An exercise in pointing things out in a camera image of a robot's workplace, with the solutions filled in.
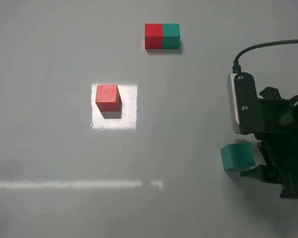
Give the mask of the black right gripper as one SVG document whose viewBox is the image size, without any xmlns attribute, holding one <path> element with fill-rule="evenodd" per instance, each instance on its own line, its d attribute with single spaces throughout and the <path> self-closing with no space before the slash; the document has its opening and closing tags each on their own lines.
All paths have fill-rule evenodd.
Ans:
<svg viewBox="0 0 298 238">
<path fill-rule="evenodd" d="M 298 95 L 283 99 L 278 89 L 267 87 L 260 96 L 265 131 L 255 137 L 266 164 L 240 176 L 281 184 L 281 198 L 298 199 Z"/>
</svg>

